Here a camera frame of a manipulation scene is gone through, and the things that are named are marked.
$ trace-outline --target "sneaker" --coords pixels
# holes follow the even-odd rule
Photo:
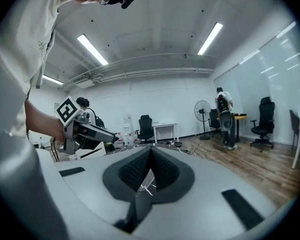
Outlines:
[[[234,145],[233,147],[231,147],[231,146],[228,146],[228,150],[236,150],[237,149],[237,145]]]

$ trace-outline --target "standing fan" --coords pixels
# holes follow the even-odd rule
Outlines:
[[[196,119],[203,122],[203,135],[199,137],[200,140],[209,140],[210,136],[206,135],[205,122],[210,118],[211,107],[205,100],[198,101],[194,106],[194,114]]]

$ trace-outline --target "backpack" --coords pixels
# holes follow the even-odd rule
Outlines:
[[[91,110],[93,112],[96,126],[102,129],[106,129],[104,121],[102,121],[102,119],[98,117],[90,107],[88,107],[88,110]]]
[[[217,104],[220,114],[229,111],[228,101],[222,94],[217,98]]]

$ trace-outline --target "black office chair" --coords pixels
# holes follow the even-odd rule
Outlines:
[[[152,119],[148,115],[142,115],[139,119],[139,125],[140,125],[140,134],[139,130],[137,130],[137,138],[140,140],[149,140],[153,142],[153,140],[150,140],[154,136],[154,130],[152,128]]]
[[[260,152],[263,151],[263,144],[271,145],[274,148],[274,144],[270,142],[267,134],[272,134],[275,128],[274,124],[274,113],[275,113],[275,103],[271,102],[270,97],[264,97],[261,99],[260,105],[260,120],[259,126],[256,126],[257,120],[252,120],[253,128],[251,132],[260,135],[260,138],[256,138],[254,142],[250,143],[250,147],[254,144],[260,144]]]
[[[292,142],[292,150],[294,150],[294,144],[295,144],[295,137],[299,137],[299,124],[300,119],[299,117],[290,110],[290,117],[291,117],[291,126],[293,130],[293,142]]]
[[[208,119],[209,120],[209,126],[210,128],[214,128],[214,132],[213,134],[211,135],[211,137],[213,137],[215,134],[220,134],[221,137],[223,136],[222,133],[221,133],[221,129],[220,129],[220,122],[219,120],[217,119],[218,118],[218,112],[216,109],[211,109],[210,111],[210,118]]]

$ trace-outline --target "ceiling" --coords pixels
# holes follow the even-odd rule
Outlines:
[[[69,90],[76,77],[95,84],[154,74],[209,77],[277,0],[135,0],[120,5],[68,2],[59,8],[55,44],[45,74]],[[197,55],[216,22],[220,33]],[[85,34],[109,65],[102,66],[77,40]]]

